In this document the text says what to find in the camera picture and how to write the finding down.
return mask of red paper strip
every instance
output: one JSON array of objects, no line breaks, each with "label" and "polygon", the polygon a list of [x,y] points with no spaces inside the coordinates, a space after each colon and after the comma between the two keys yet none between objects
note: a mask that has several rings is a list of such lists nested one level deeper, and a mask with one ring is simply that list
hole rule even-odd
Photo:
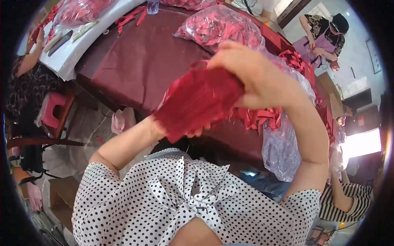
[{"label": "red paper strip", "polygon": [[140,18],[139,18],[138,21],[137,21],[137,24],[136,24],[136,25],[138,26],[139,24],[141,24],[142,20],[145,18],[146,14],[147,14],[147,7],[146,7],[146,6],[138,6],[138,7],[137,7],[135,10],[133,10],[130,14],[125,15],[125,16],[122,16],[122,17],[120,17],[119,19],[117,19],[117,20],[115,21],[115,24],[118,25],[117,27],[118,27],[118,33],[119,33],[119,35],[122,34],[123,26],[124,26],[127,22],[129,22],[129,21],[135,19],[136,14],[138,14],[138,13],[140,13],[140,12],[143,12],[143,13],[141,14]]}]

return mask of clear plastic bag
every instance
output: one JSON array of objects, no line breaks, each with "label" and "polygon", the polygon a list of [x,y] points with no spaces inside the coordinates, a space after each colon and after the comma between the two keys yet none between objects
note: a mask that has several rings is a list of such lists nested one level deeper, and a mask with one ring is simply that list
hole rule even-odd
[{"label": "clear plastic bag", "polygon": [[301,73],[296,71],[294,68],[289,67],[284,60],[279,58],[276,55],[269,53],[267,50],[262,51],[263,55],[267,57],[277,68],[279,68],[283,73],[289,75],[290,77],[296,79],[298,84],[302,87],[304,92],[308,95],[308,98],[311,100],[313,105],[316,105],[316,95],[312,89],[307,78],[305,78]]},{"label": "clear plastic bag", "polygon": [[219,43],[224,40],[237,41],[252,50],[265,49],[259,27],[225,5],[215,5],[190,16],[174,37],[193,40],[212,53],[217,52]]},{"label": "clear plastic bag", "polygon": [[53,21],[50,36],[66,34],[69,30],[95,21],[117,0],[63,0]]},{"label": "clear plastic bag", "polygon": [[285,114],[278,130],[264,129],[262,156],[264,166],[280,181],[291,182],[301,162],[296,133]]},{"label": "clear plastic bag", "polygon": [[196,11],[206,9],[217,4],[216,0],[160,0],[160,3]]}]

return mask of water bottle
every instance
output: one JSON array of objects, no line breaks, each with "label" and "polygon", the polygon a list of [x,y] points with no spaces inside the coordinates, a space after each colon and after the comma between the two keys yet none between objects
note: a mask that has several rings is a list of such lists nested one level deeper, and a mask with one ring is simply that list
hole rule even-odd
[{"label": "water bottle", "polygon": [[147,4],[148,15],[155,15],[159,12],[159,0],[148,0]]}]

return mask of red stool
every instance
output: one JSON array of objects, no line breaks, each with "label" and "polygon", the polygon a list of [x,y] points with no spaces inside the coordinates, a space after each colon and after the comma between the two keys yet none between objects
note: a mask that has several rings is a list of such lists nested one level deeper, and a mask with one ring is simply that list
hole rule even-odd
[{"label": "red stool", "polygon": [[57,105],[64,106],[66,101],[66,96],[57,92],[49,92],[48,101],[46,102],[46,105],[43,105],[45,110],[41,118],[42,122],[47,126],[57,128],[59,126],[59,120],[53,115],[53,110]]}]

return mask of white blouse with black dots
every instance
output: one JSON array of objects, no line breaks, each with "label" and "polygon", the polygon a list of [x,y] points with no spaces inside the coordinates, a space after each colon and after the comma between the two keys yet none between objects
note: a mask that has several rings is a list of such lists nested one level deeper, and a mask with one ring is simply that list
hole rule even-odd
[{"label": "white blouse with black dots", "polygon": [[92,163],[75,198],[74,237],[80,246],[165,246],[199,217],[223,244],[304,245],[320,192],[301,191],[277,204],[228,168],[174,148],[149,155],[123,180]]}]

